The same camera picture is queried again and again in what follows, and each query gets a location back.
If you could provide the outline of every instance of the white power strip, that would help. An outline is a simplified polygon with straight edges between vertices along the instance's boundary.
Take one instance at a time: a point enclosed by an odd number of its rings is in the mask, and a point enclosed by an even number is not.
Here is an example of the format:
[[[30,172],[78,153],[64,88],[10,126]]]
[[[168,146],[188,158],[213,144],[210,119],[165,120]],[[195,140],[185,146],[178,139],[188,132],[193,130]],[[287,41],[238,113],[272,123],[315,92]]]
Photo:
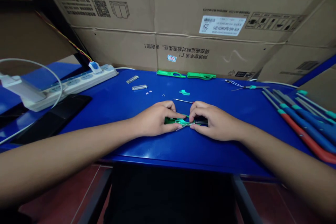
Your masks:
[[[67,82],[62,83],[63,95],[61,97],[61,100],[63,100],[67,95],[80,93],[118,74],[116,69],[111,65],[106,64],[104,66],[101,66],[101,68],[103,69],[103,71],[100,73],[96,74],[92,72],[82,73],[80,76],[72,79],[69,78]],[[41,111],[42,109],[52,106],[55,103],[56,99],[60,95],[59,94],[60,89],[61,87],[58,84],[56,86],[44,90],[43,93],[46,95],[46,98],[36,103],[32,102],[31,100],[27,100],[23,97],[21,97],[21,100],[26,108],[38,112]]]

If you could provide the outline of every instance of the green tool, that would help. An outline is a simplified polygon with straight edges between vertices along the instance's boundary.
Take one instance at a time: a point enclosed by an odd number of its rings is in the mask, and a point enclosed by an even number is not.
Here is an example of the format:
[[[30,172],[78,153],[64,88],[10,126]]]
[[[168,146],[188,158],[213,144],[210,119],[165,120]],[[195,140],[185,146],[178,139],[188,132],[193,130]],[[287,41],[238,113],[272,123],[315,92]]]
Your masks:
[[[211,75],[211,74],[205,74],[205,73],[192,73],[189,72],[187,73],[188,78],[197,78],[197,79],[204,79],[204,80],[209,80],[212,78],[216,78],[216,75]]]
[[[205,120],[205,121],[195,120],[194,122],[190,123],[190,122],[186,122],[185,120],[180,119],[180,118],[169,118],[169,117],[166,117],[164,119],[164,121],[165,121],[164,122],[165,124],[178,123],[178,124],[181,124],[182,126],[190,126],[192,124],[198,124],[198,125],[208,124],[208,120]]]
[[[177,77],[177,78],[185,78],[184,75],[178,73],[178,72],[166,72],[162,70],[158,70],[156,72],[157,75],[165,75],[165,76],[170,76],[170,77]]]

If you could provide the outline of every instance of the power cord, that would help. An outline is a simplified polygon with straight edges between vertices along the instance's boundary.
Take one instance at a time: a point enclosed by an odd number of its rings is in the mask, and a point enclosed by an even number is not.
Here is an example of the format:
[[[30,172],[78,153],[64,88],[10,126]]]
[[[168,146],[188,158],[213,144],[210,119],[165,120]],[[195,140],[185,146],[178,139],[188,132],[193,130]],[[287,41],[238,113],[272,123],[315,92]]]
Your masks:
[[[59,94],[57,100],[55,101],[54,105],[53,105],[51,108],[53,108],[53,107],[55,107],[55,106],[57,105],[57,103],[60,101],[60,99],[61,99],[61,97],[62,97],[62,94],[63,94],[63,86],[62,86],[62,82],[61,82],[61,80],[59,79],[59,77],[57,76],[57,74],[55,74],[49,67],[46,67],[45,65],[42,65],[42,64],[40,64],[40,63],[38,63],[38,62],[31,61],[31,60],[28,60],[28,59],[17,59],[17,58],[0,59],[0,63],[5,62],[5,61],[24,61],[24,62],[29,62],[29,63],[33,63],[33,64],[35,64],[35,65],[38,65],[38,66],[40,66],[40,67],[43,67],[43,68],[47,69],[49,72],[51,72],[51,73],[55,76],[55,78],[57,79],[57,81],[58,81],[58,83],[59,83],[59,86],[60,86],[60,88],[61,88],[60,91],[59,91],[60,94]],[[4,142],[8,141],[8,140],[11,139],[12,137],[14,137],[14,136],[20,134],[22,131],[26,130],[26,129],[27,129],[30,125],[32,125],[32,124],[33,124],[33,123],[29,124],[28,126],[24,127],[23,129],[19,130],[18,132],[14,133],[13,135],[11,135],[11,136],[7,137],[6,139],[2,140],[2,141],[0,142],[0,145],[3,144]]]

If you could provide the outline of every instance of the metal rod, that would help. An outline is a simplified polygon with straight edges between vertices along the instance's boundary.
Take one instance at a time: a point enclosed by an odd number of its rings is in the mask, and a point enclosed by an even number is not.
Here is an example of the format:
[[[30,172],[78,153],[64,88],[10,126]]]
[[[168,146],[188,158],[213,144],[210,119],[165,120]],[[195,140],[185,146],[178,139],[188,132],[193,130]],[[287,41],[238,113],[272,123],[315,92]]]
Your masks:
[[[282,101],[280,101],[274,94],[272,94],[268,89],[264,89],[264,91],[270,96],[272,97],[274,100],[276,100],[278,103],[283,103]]]
[[[288,95],[284,95],[280,90],[273,89],[273,92],[279,95],[284,101],[288,102],[290,105],[296,105],[296,103],[291,98],[289,98]]]
[[[313,115],[317,115],[309,106],[306,105],[306,103],[301,100],[299,97],[296,97],[295,100],[297,100],[305,109],[307,109],[310,113]]]
[[[267,100],[269,100],[270,101],[270,103],[272,103],[273,104],[273,106],[277,109],[277,110],[279,110],[280,108],[279,108],[279,106],[277,105],[277,104],[275,104],[275,102],[264,92],[264,91],[262,91],[262,93],[263,93],[263,95],[267,98]]]
[[[302,94],[296,93],[296,95],[300,96],[301,98],[303,98],[304,100],[310,102],[311,104],[313,104],[314,106],[316,106],[317,108],[321,109],[324,112],[328,112],[328,110],[326,110],[325,108],[321,107],[320,105],[318,105],[317,103],[313,102],[312,100],[308,99],[307,97],[303,96]]]
[[[183,101],[183,100],[179,100],[180,102],[188,102],[188,103],[193,103],[191,101]]]

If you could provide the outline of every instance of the cardboard box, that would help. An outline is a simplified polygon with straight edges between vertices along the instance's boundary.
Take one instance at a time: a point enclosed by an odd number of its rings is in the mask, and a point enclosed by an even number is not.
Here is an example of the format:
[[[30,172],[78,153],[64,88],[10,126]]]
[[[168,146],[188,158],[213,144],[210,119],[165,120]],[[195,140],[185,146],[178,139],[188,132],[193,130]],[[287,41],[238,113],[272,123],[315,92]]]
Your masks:
[[[75,31],[94,59],[102,63],[113,62],[117,67],[150,71],[213,73],[240,79],[250,78],[259,71],[272,55],[274,47],[269,44],[123,31],[79,28]]]
[[[336,48],[283,45],[263,67],[258,81],[293,84],[335,53]]]
[[[336,0],[324,0],[313,14],[294,31],[289,44],[336,47]]]
[[[299,89],[308,91],[309,99],[336,113],[336,64],[303,84]]]
[[[0,27],[0,59],[21,58],[47,65],[77,52],[33,8],[1,10]],[[37,68],[40,67],[18,61],[0,64],[0,72],[9,75],[23,75]]]
[[[69,23],[77,27],[273,43],[284,42],[321,2],[321,0],[56,1]]]

